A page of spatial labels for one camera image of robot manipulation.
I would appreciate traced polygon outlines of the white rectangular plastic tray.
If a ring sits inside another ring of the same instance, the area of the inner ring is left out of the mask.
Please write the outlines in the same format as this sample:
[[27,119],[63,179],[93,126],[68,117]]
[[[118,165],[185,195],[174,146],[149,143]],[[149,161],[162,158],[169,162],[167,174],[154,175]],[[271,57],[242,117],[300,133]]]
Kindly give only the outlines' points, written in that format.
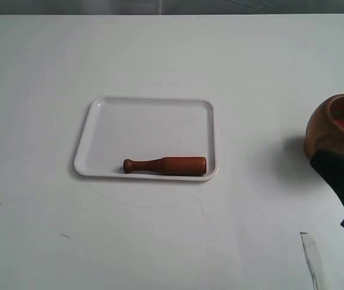
[[[102,96],[89,107],[73,165],[82,176],[204,182],[218,171],[214,108],[205,100]],[[124,173],[125,159],[206,158],[203,176]]]

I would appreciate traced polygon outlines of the brown wooden mortar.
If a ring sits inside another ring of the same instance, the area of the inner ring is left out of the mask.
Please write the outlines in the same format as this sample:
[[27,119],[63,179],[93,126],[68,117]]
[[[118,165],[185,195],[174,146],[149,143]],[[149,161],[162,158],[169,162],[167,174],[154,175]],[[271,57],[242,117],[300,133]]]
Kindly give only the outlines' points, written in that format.
[[337,94],[322,102],[311,115],[304,140],[304,150],[312,158],[319,149],[344,155],[344,128],[335,119],[344,119],[344,94]]

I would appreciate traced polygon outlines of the clear tape strip right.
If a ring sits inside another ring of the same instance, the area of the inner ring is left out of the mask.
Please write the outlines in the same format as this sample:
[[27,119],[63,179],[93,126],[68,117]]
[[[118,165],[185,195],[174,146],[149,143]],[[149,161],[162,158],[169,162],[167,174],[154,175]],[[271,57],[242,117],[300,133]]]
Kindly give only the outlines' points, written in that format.
[[312,236],[306,232],[300,232],[302,247],[304,250],[305,260],[313,284],[313,289],[326,289],[325,274],[322,267],[317,243]]

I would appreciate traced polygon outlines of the brown wooden pestle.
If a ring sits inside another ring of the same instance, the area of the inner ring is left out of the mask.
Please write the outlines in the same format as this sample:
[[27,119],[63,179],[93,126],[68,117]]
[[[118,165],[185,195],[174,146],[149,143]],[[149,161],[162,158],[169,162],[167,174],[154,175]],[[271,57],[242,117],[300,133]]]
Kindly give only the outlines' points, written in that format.
[[206,174],[206,158],[201,156],[164,157],[150,161],[134,161],[125,159],[125,173],[153,172],[161,175],[203,176]]

